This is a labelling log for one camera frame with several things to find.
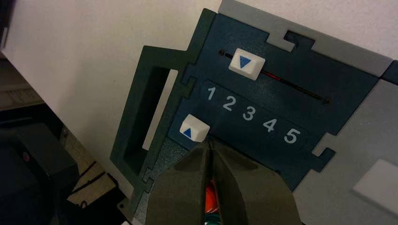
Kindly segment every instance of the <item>number 1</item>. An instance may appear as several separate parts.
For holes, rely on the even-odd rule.
[[[211,100],[212,99],[212,97],[213,97],[213,94],[214,94],[214,92],[215,92],[215,87],[212,87],[212,88],[209,88],[209,89],[207,89],[209,92],[210,92],[210,95],[209,95],[209,100]]]

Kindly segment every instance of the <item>white plastic piece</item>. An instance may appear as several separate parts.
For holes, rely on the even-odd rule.
[[[378,159],[353,190],[398,216],[398,167]]]
[[[255,81],[264,63],[264,58],[237,48],[228,69]]]
[[[180,133],[194,142],[202,142],[206,138],[210,126],[189,114],[180,127]]]

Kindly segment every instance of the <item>blue triangle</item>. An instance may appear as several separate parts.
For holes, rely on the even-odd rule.
[[[184,131],[184,133],[187,137],[191,138],[191,129],[188,128],[186,131]]]
[[[248,59],[246,57],[240,56],[240,68],[243,68],[244,66],[246,66],[250,61],[252,61],[252,60]]]

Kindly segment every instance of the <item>machine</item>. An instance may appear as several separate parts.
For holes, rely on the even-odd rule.
[[[397,224],[397,84],[396,60],[223,0],[186,51],[144,46],[111,160],[143,224],[159,175],[209,140],[278,174],[306,225]]]

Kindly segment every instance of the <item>number 5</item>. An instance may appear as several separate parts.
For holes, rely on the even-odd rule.
[[[297,137],[294,134],[300,134],[300,131],[296,130],[296,129],[290,129],[289,132],[287,132],[287,135],[284,137],[284,140],[286,141],[286,143],[288,144],[293,144],[296,142]]]

